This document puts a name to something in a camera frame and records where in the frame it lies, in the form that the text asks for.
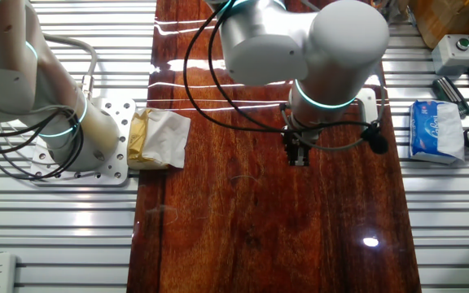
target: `reddish wood surface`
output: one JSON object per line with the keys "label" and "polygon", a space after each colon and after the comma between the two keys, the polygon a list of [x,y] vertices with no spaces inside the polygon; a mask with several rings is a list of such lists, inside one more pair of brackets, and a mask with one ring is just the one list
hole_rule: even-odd
{"label": "reddish wood surface", "polygon": [[[293,11],[305,10],[299,1]],[[386,155],[367,145],[311,151],[310,167],[290,167],[275,133],[223,129],[199,116],[182,88],[182,59],[211,11],[202,0],[159,0],[148,106],[181,109],[191,118],[183,170],[142,172],[128,292],[420,292],[414,244],[389,108]],[[212,85],[205,33],[193,50],[193,86]],[[215,46],[221,59],[221,46]],[[232,84],[218,69],[223,84]],[[240,106],[276,127],[290,85],[227,88]],[[233,125],[253,126],[212,87],[194,88],[200,106]],[[347,115],[347,119],[356,119]],[[323,146],[355,141],[355,126],[322,132]],[[368,247],[364,238],[377,238]]]}

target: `tissue pack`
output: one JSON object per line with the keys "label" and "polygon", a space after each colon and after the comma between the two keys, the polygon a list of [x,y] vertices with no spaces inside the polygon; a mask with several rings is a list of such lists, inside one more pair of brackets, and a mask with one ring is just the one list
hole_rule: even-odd
{"label": "tissue pack", "polygon": [[417,101],[410,108],[409,157],[442,164],[464,160],[464,137],[457,105]]}

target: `black cable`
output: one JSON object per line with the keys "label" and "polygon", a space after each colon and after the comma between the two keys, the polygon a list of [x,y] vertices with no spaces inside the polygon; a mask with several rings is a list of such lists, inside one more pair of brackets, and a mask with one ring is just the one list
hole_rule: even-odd
{"label": "black cable", "polygon": [[224,91],[224,89],[221,87],[220,81],[218,81],[217,74],[215,73],[215,68],[213,66],[213,44],[215,41],[215,36],[217,35],[218,29],[220,26],[224,23],[224,21],[229,17],[228,14],[231,10],[232,6],[228,6],[224,13],[221,15],[220,19],[217,21],[217,24],[213,28],[213,31],[211,32],[211,37],[209,38],[209,45],[208,45],[208,64],[209,64],[209,71],[211,72],[211,77],[213,78],[213,81],[215,85],[217,86],[217,89],[220,91],[220,93],[224,96],[224,99],[245,119],[251,121],[252,123],[264,128],[268,129],[270,132],[278,132],[282,133],[285,132],[284,129],[277,129],[275,127],[268,126],[264,123],[261,123],[258,120],[255,120],[254,118],[250,117],[249,114],[246,112],[242,111],[236,104],[233,102],[233,100],[229,97],[229,95]]}
{"label": "black cable", "polygon": [[[235,4],[235,1],[232,0],[229,2],[228,7],[232,7]],[[191,55],[191,50],[193,49],[193,46],[196,43],[196,40],[200,37],[200,34],[205,30],[205,28],[213,21],[215,16],[220,13],[223,7],[219,7],[216,9],[210,16],[209,18],[202,24],[202,26],[199,28],[199,30],[196,32],[196,34],[193,36],[191,39],[191,42],[189,43],[189,46],[187,47],[186,50],[186,55],[184,56],[184,68],[182,71],[183,78],[184,78],[184,88],[186,90],[187,97],[189,98],[189,101],[193,105],[193,107],[196,109],[196,111],[205,119],[213,122],[216,125],[220,125],[222,127],[228,128],[228,129],[234,129],[234,130],[242,130],[242,131],[257,131],[257,132],[269,132],[267,129],[252,129],[252,128],[247,128],[247,127],[238,127],[238,126],[233,126],[233,125],[228,125],[226,123],[220,122],[218,120],[215,120],[211,116],[207,115],[202,109],[199,107],[199,105],[196,103],[195,99],[193,98],[191,91],[189,89],[189,83],[187,80],[187,63],[189,61],[189,57]]]}
{"label": "black cable", "polygon": [[48,118],[46,118],[43,122],[39,123],[39,128],[36,130],[36,132],[26,141],[23,142],[22,144],[18,146],[11,147],[9,149],[5,150],[0,150],[0,155],[1,154],[7,154],[13,151],[18,151],[22,149],[23,147],[26,147],[28,144],[30,144],[39,134],[41,131],[59,114],[59,111],[56,111],[54,114],[50,115]]}
{"label": "black cable", "polygon": [[[187,96],[191,102],[191,104],[193,104],[193,107],[197,110],[197,112],[203,116],[204,118],[206,118],[207,120],[210,120],[212,121],[213,123],[217,124],[217,125],[220,125],[222,127],[225,127],[225,128],[228,128],[228,129],[234,129],[234,130],[242,130],[242,131],[255,131],[255,132],[264,132],[264,133],[302,133],[302,132],[305,132],[305,131],[310,131],[310,130],[321,130],[321,129],[324,129],[324,128],[327,128],[327,127],[332,127],[332,126],[337,126],[337,125],[362,125],[362,126],[366,126],[366,127],[370,127],[371,124],[369,123],[366,123],[366,122],[359,122],[359,121],[340,121],[340,122],[335,122],[335,123],[327,123],[327,124],[320,124],[320,125],[317,125],[317,126],[314,126],[314,127],[309,127],[309,128],[304,128],[304,129],[276,129],[274,127],[271,127],[271,126],[268,126],[268,125],[264,125],[263,123],[257,121],[257,120],[254,120],[253,118],[251,118],[249,115],[247,115],[245,112],[241,111],[237,106],[236,104],[232,101],[232,99],[229,98],[229,96],[226,94],[226,92],[222,89],[220,83],[218,82],[218,79],[214,73],[214,67],[213,67],[213,59],[211,57],[211,51],[212,51],[212,46],[213,46],[213,41],[214,41],[214,35],[216,34],[217,30],[219,29],[221,23],[228,17],[228,12],[230,11],[230,9],[233,7],[233,5],[235,4],[235,1],[236,0],[233,0],[231,2],[229,2],[229,4],[227,4],[227,6],[223,6],[223,7],[220,7],[218,8],[216,11],[214,11],[211,16],[205,21],[205,23],[199,28],[199,30],[196,32],[196,34],[193,36],[191,42],[190,42],[190,45],[188,46],[187,48],[187,51],[186,51],[186,55],[184,57],[184,68],[183,68],[183,75],[184,75],[184,87],[186,89],[186,93],[187,93]],[[209,47],[208,47],[208,61],[209,61],[209,68],[210,68],[210,71],[212,73],[212,76],[213,76],[213,80],[215,81],[215,85],[217,86],[217,88],[221,91],[222,95],[224,96],[224,98],[227,100],[228,103],[230,103],[230,105],[239,113],[241,114],[242,116],[244,116],[246,119],[250,120],[251,122],[253,123],[256,123],[257,125],[263,127],[263,129],[254,129],[254,128],[245,128],[245,127],[238,127],[238,126],[233,126],[233,125],[228,125],[228,124],[225,124],[225,123],[222,123],[218,120],[215,120],[213,119],[211,116],[207,115],[205,112],[202,111],[202,109],[198,106],[198,104],[196,103],[196,101],[193,99],[192,95],[191,95],[191,92],[189,90],[189,84],[188,84],[188,80],[187,80],[187,64],[188,64],[188,60],[189,60],[189,57],[191,55],[191,50],[194,46],[194,44],[196,43],[196,40],[198,39],[198,37],[200,36],[200,34],[205,30],[205,28],[211,23],[211,21],[213,20],[213,18],[215,16],[217,16],[222,10],[223,11],[223,14],[221,16],[221,18],[218,20],[217,22],[217,25],[215,25],[215,29],[213,30],[215,33],[212,34],[211,38],[210,38],[210,42],[209,42]]]}
{"label": "black cable", "polygon": [[0,169],[8,176],[13,177],[14,179],[19,179],[19,180],[42,180],[42,179],[47,179],[51,177],[55,177],[62,172],[66,171],[72,164],[75,162],[75,160],[78,158],[78,156],[81,154],[82,147],[84,145],[84,134],[82,132],[82,129],[79,129],[80,125],[78,123],[77,116],[72,115],[71,113],[65,113],[66,116],[71,116],[71,119],[69,120],[71,127],[77,127],[75,131],[77,131],[78,139],[77,141],[79,142],[78,148],[76,148],[76,143],[74,142],[73,148],[70,150],[70,153],[67,157],[67,159],[54,171],[46,174],[46,175],[41,175],[38,176],[36,174],[31,174],[25,170],[23,170],[21,167],[17,166],[14,164],[7,156],[6,154],[2,154],[3,158],[8,161],[14,168],[19,170],[20,172],[23,173],[23,175],[15,175],[10,172],[8,172],[3,166],[0,165]]}
{"label": "black cable", "polygon": [[[52,117],[51,119],[54,119],[54,117],[59,114],[59,112],[61,111],[62,109],[58,109],[54,114],[52,114],[52,116],[49,116]],[[11,132],[11,133],[0,133],[0,138],[9,138],[9,137],[13,137],[13,136],[16,136],[16,135],[20,135],[20,134],[24,134],[24,133],[27,133],[29,131],[33,131],[35,129],[38,129],[39,127],[43,126],[44,124],[48,124],[50,123],[49,121],[46,122],[46,120],[43,120],[39,123],[37,123],[36,125],[34,126],[30,126],[26,129],[22,129],[22,130],[19,130],[19,131],[15,131],[15,132]]]}

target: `metal mounting plate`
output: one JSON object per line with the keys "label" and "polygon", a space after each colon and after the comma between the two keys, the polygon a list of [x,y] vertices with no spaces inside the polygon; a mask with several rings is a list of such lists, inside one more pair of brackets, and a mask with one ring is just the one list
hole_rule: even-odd
{"label": "metal mounting plate", "polygon": [[378,120],[378,101],[376,100],[373,89],[360,90],[356,96],[356,102],[361,108],[363,121],[371,123],[374,120]]}
{"label": "metal mounting plate", "polygon": [[[119,127],[119,144],[112,157],[99,168],[89,172],[63,172],[59,178],[33,181],[37,186],[122,186],[128,181],[127,149],[129,124],[135,113],[135,101],[132,99],[93,98],[92,103],[108,113]],[[49,173],[58,165],[50,157],[46,144],[38,140],[33,160],[45,164],[32,163],[31,173]]]}

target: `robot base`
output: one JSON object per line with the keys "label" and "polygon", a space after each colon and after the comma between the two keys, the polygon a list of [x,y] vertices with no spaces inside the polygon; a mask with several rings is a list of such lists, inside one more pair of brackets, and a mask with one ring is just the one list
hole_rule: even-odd
{"label": "robot base", "polygon": [[[135,113],[135,101],[132,99],[94,98],[92,102],[108,113],[119,127],[119,143],[115,153],[99,168],[89,172],[70,172],[60,174],[60,177],[49,178],[44,181],[33,181],[37,186],[123,186],[128,179],[127,150],[129,124]],[[32,163],[31,173],[47,174],[55,170],[58,165],[50,157],[46,144],[37,142],[33,160],[44,164]]]}

